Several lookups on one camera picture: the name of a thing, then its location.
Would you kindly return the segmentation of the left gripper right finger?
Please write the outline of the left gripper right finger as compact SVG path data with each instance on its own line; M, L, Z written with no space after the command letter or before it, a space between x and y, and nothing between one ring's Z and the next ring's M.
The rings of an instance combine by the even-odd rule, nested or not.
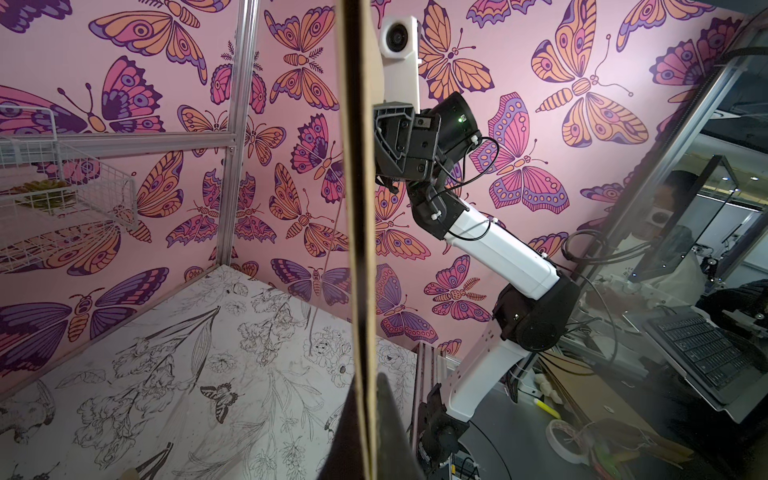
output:
M383 480L424 479L400 418L388 378L376 377L376 475Z

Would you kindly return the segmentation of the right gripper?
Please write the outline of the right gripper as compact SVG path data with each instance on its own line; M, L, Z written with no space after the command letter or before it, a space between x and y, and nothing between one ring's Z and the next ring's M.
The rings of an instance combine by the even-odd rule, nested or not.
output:
M373 108L377 178L426 182L433 178L441 119L431 110L419 113L412 104L390 102Z

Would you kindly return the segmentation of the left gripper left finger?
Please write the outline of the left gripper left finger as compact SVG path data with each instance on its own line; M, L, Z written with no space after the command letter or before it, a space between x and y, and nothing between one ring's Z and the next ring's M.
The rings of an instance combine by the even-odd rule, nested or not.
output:
M356 387L350 386L336 433L319 480L358 480L363 478L363 453L358 420Z

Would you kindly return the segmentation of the kraft file bag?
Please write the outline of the kraft file bag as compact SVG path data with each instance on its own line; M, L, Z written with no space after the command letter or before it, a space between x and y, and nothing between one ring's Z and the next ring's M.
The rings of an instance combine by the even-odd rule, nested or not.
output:
M365 1L339 1L337 50L344 143L347 226L351 270L355 394L363 477L378 477L376 405L375 160L373 83L369 63L372 22Z

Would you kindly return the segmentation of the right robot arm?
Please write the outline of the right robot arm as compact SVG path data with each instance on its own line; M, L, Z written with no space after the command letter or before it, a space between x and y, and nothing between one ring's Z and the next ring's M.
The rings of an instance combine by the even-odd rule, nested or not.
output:
M529 113L516 93L502 96L486 131L459 93L428 110L404 102L373 109L379 185L406 193L415 223L460 252L436 280L434 294L462 286L473 263L505 283L486 313L480 339L419 405L415 455L428 474L458 452L478 406L502 377L559 341L579 296L578 286L540 249L458 195L463 181L454 170L470 161L479 175L494 176L490 195L498 206L564 207L568 200L559 181L527 164L529 135Z

